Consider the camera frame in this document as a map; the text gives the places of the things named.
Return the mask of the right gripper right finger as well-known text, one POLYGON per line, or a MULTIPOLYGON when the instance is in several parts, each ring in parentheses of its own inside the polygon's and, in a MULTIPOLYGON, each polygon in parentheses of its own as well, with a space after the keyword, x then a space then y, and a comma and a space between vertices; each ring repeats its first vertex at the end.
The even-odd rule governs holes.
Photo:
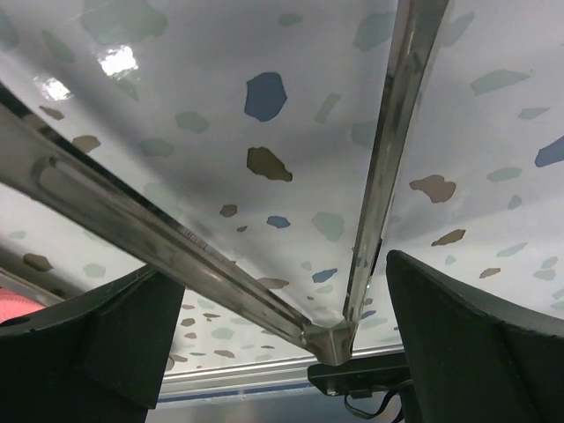
POLYGON ((391 250, 386 278, 425 422, 561 422, 563 322, 391 250))

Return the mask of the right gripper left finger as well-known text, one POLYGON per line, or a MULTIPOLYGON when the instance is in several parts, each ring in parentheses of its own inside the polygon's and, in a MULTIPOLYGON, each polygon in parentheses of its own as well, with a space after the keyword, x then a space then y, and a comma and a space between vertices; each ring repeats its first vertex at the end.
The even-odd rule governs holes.
POLYGON ((183 287, 145 266, 1 325, 3 422, 143 422, 183 287))

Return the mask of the metal tongs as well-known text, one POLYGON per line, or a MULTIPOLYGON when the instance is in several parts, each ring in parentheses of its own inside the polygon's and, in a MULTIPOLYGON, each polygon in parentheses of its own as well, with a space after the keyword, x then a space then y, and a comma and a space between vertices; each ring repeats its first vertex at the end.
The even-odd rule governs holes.
POLYGON ((4 1, 1 81, 318 325, 341 319, 398 1, 4 1))

